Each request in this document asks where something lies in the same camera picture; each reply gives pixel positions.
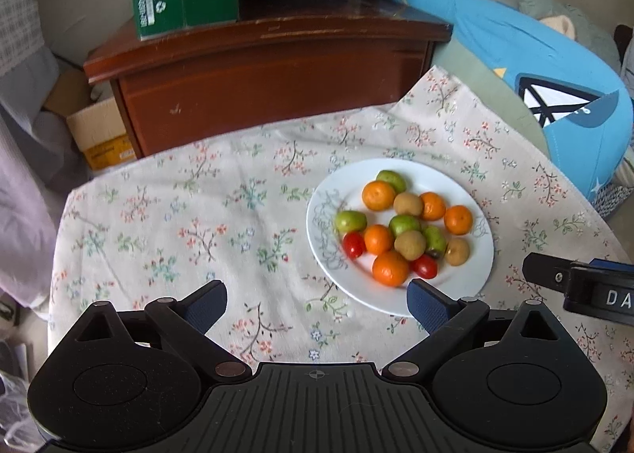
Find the white plate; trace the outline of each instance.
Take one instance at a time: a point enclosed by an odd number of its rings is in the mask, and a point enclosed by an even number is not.
[[[406,291],[408,279],[402,286],[386,287],[372,278],[372,262],[376,258],[366,253],[350,260],[340,247],[340,238],[333,220],[338,211],[353,209],[364,212],[368,225],[388,225],[394,210],[372,212],[361,200],[363,187],[376,178],[381,170],[398,172],[408,182],[408,191],[423,193],[435,191],[447,206],[463,204],[474,216],[474,226],[465,235],[471,247],[466,263],[452,267],[442,261],[438,276],[430,283],[450,298],[474,296],[483,287],[493,265],[493,237],[489,223],[476,201],[453,179],[431,167],[411,161],[378,158],[346,165],[332,172],[313,193],[306,213],[306,229],[311,250],[326,275],[351,298],[390,315],[410,316]],[[445,229],[443,220],[432,223]]]

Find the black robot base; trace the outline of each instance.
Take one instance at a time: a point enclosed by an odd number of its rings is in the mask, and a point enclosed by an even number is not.
[[[31,384],[41,451],[594,451],[605,386],[539,301],[491,310],[414,280],[408,307],[431,335],[381,374],[373,363],[253,374],[204,335],[226,297],[212,281],[139,312],[91,304]]]

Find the green cushion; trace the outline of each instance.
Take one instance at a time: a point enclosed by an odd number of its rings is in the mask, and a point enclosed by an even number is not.
[[[456,38],[436,46],[433,64],[459,78],[485,106],[550,158],[546,138],[531,110],[508,84]]]

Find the drawer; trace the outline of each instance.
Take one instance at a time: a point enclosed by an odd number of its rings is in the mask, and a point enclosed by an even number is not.
[[[310,40],[190,58],[126,75],[141,152],[278,120],[400,99],[427,68],[424,40]]]

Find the metal screw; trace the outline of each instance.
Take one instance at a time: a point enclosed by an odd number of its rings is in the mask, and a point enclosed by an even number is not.
[[[216,366],[216,374],[226,378],[240,376],[246,371],[246,367],[237,361],[223,361]]]
[[[388,367],[388,371],[399,378],[407,378],[418,373],[418,366],[411,361],[395,361]]]

